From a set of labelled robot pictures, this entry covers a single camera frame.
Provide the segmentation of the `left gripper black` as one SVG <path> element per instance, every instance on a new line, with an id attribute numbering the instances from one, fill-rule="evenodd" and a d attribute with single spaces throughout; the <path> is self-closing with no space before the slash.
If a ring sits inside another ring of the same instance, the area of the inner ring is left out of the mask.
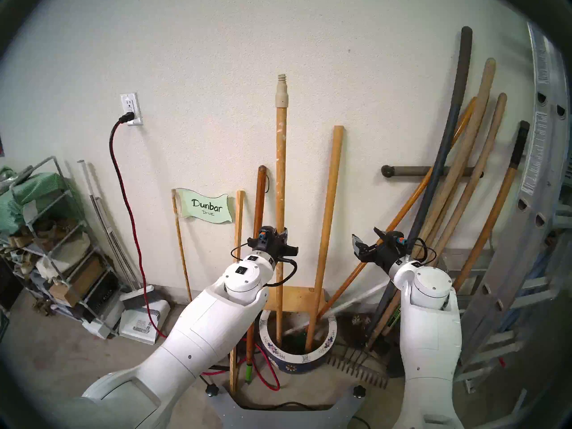
<path id="1" fill-rule="evenodd" d="M 280 233 L 275 228 L 261 228 L 253 238 L 248 239 L 248 246 L 253 251 L 265 252 L 273 258 L 276 263 L 282 261 L 284 257 L 295 257 L 298 255 L 298 247 L 287 244 L 288 228 Z"/>

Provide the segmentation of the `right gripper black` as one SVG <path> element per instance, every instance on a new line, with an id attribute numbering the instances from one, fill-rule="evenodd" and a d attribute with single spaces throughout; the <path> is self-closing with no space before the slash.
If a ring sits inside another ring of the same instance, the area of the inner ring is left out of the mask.
<path id="1" fill-rule="evenodd" d="M 406 255 L 407 240 L 399 231 L 382 231 L 374 227 L 374 232 L 382 242 L 369 246 L 352 234 L 353 253 L 360 255 L 362 263 L 375 263 L 383 271 L 389 272 L 395 262 Z"/>

